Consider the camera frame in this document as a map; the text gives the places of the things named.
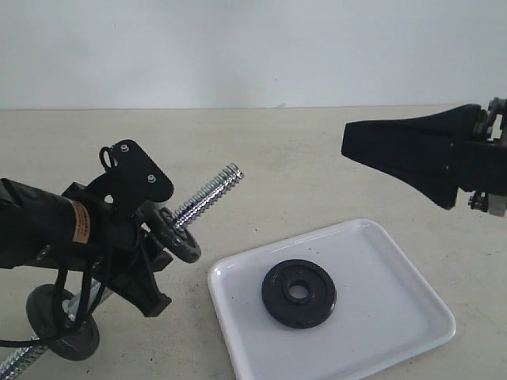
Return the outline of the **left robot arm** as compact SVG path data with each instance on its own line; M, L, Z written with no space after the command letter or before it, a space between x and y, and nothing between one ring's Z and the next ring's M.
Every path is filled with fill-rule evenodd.
M157 317L172 302L154 272L172 260L148 241L134 211L106 203L112 191L72 183L63 194L1 180L1 266L89 270L96 281Z

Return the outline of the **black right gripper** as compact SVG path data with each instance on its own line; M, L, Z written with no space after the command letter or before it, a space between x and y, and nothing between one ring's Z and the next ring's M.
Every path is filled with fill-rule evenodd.
M506 216L506 99L432 115L345 125L341 154L415 188L445 210L467 205Z

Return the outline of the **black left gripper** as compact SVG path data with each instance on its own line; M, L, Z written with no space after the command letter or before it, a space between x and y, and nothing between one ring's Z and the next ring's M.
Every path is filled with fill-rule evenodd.
M89 271L144 317L159 316L172 302L154 273L172 261L144 225L143 208L120 214L105 180L71 184L61 194L35 191L35 265L39 268Z

